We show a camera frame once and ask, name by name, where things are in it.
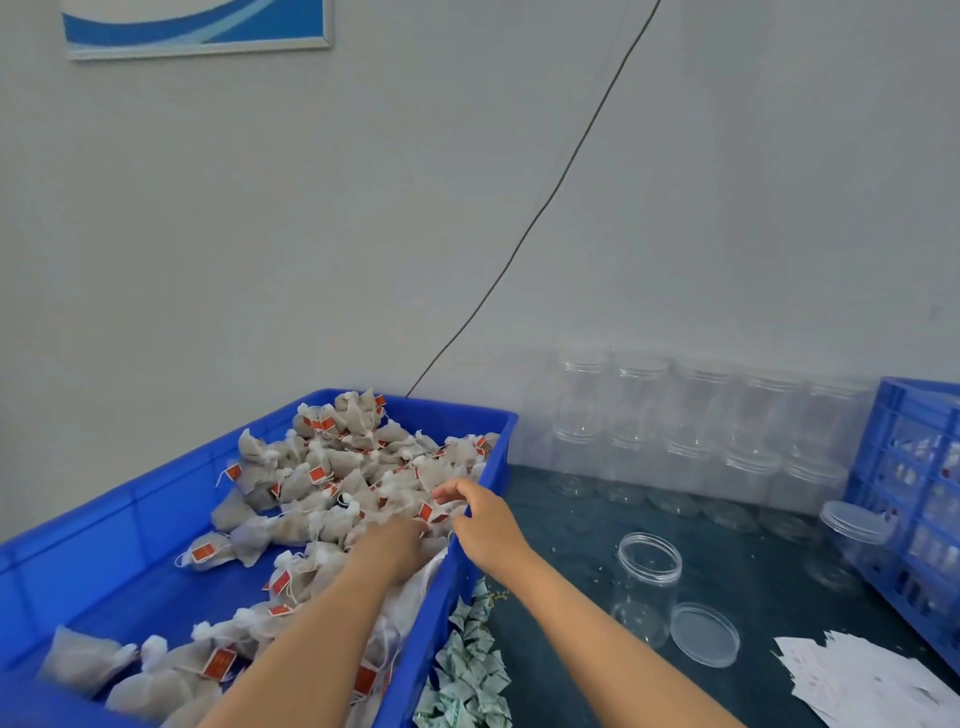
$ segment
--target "wire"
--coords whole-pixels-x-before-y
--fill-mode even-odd
[[[437,363],[437,360],[444,355],[444,352],[446,352],[446,350],[450,348],[453,342],[455,342],[457,338],[460,336],[460,334],[464,332],[464,329],[467,328],[467,326],[469,326],[469,323],[473,321],[477,313],[480,312],[480,309],[483,307],[483,304],[487,302],[487,299],[490,297],[490,294],[493,292],[493,289],[496,288],[496,285],[500,282],[500,279],[503,278],[504,274],[506,274],[511,264],[514,262],[514,258],[516,257],[516,254],[519,252],[520,246],[523,245],[523,242],[527,239],[527,236],[530,234],[530,231],[537,224],[537,221],[540,219],[540,216],[543,215],[543,213],[546,211],[548,207],[550,207],[550,203],[553,202],[553,198],[555,198],[557,196],[557,192],[560,191],[560,186],[564,183],[564,180],[566,179],[566,175],[570,171],[570,167],[573,166],[573,160],[576,159],[577,155],[580,154],[581,147],[583,147],[584,142],[587,141],[587,137],[589,136],[590,131],[593,129],[593,124],[596,122],[597,117],[600,115],[600,110],[607,103],[607,99],[610,97],[610,93],[611,91],[613,91],[613,87],[616,85],[616,80],[620,78],[620,74],[623,72],[624,66],[626,66],[627,61],[630,60],[630,56],[633,54],[634,49],[636,48],[636,45],[640,42],[640,39],[643,37],[643,34],[646,33],[646,30],[650,25],[650,21],[654,19],[654,15],[657,14],[657,8],[659,7],[660,7],[660,0],[657,0],[657,2],[654,4],[654,8],[650,11],[650,14],[647,16],[646,22],[643,23],[643,27],[640,28],[640,32],[636,34],[636,37],[634,38],[634,42],[630,44],[630,48],[627,49],[626,55],[623,57],[623,60],[620,62],[620,65],[617,66],[616,73],[613,74],[613,78],[611,79],[610,83],[607,85],[607,90],[604,91],[603,98],[600,99],[600,104],[597,106],[596,111],[593,113],[593,116],[591,116],[590,123],[587,124],[587,128],[584,130],[584,133],[580,136],[580,141],[577,142],[577,146],[574,148],[573,154],[570,155],[570,159],[566,163],[566,166],[564,167],[564,170],[560,175],[560,178],[557,180],[557,183],[554,185],[553,190],[551,190],[550,195],[546,199],[546,202],[544,202],[543,205],[540,206],[540,209],[537,210],[537,214],[534,215],[534,219],[530,221],[530,225],[528,225],[527,229],[523,231],[523,235],[520,236],[519,242],[516,243],[516,245],[514,246],[514,251],[510,253],[510,258],[508,258],[507,264],[503,266],[503,270],[500,271],[500,275],[496,277],[496,280],[493,282],[493,285],[487,290],[487,293],[484,294],[484,297],[480,299],[480,303],[478,303],[476,308],[473,309],[473,312],[469,315],[467,320],[464,321],[464,324],[457,329],[457,332],[453,334],[450,340],[446,342],[446,344],[444,344],[444,347],[440,349],[440,351],[437,352],[437,355],[434,356],[433,359],[430,360],[430,363],[426,365],[426,369],[424,369],[423,373],[417,377],[417,381],[414,382],[414,385],[407,392],[407,397],[410,397],[410,395],[414,393],[414,390],[417,389],[418,385],[423,381],[423,378],[427,376],[427,373],[431,369],[433,369],[433,365]]]

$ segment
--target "framed picture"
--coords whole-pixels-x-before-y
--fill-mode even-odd
[[[333,0],[61,0],[75,61],[329,48]]]

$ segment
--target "blue plastic crate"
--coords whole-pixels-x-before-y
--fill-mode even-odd
[[[960,673],[960,384],[880,382],[847,500],[896,516],[886,553],[857,567]]]
[[[300,402],[331,403],[340,392],[322,389],[244,427],[268,442],[282,439]],[[480,483],[502,495],[516,414],[391,396],[387,412],[411,431],[422,429],[440,442],[451,435],[499,432]],[[215,490],[214,483],[237,456],[244,427],[0,546],[0,726],[144,725],[35,679],[58,624],[120,643],[140,644],[158,634],[178,645],[190,640],[195,623],[230,619],[238,607],[262,600],[261,587],[279,547],[250,569],[234,561],[196,573],[173,564],[210,529],[210,512],[227,494],[226,488]],[[411,724],[433,656],[449,636],[447,617],[458,595],[469,601],[478,575],[453,539],[407,638],[375,728]]]

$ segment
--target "hand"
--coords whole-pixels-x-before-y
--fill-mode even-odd
[[[448,480],[431,495],[440,504],[460,499],[468,503],[472,515],[456,516],[453,530],[470,561],[509,588],[506,572],[533,550],[504,499],[463,478]]]
[[[403,584],[424,564],[420,536],[426,530],[425,522],[400,516],[371,523],[350,550],[348,565],[368,577],[382,575],[391,585]]]

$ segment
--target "dark tabletop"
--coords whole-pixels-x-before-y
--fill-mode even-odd
[[[649,502],[627,506],[600,495],[563,497],[550,489],[549,475],[511,467],[507,502],[530,546],[609,610],[620,539],[645,531],[673,544],[684,559],[678,601],[697,601],[722,612],[738,630],[741,646],[736,663],[726,669],[698,665],[672,641],[660,655],[748,728],[824,726],[790,694],[793,681],[774,655],[775,637],[809,637],[822,644],[825,630],[850,632],[920,659],[960,692],[956,675],[879,594],[868,589],[864,597],[841,596],[807,576],[802,545],[766,531],[736,533],[703,516],[671,516]],[[597,491],[605,486],[604,481],[592,482]],[[491,587],[499,589],[492,582]],[[504,695],[517,728],[597,725],[540,628],[516,599],[496,603],[491,630],[514,681]]]

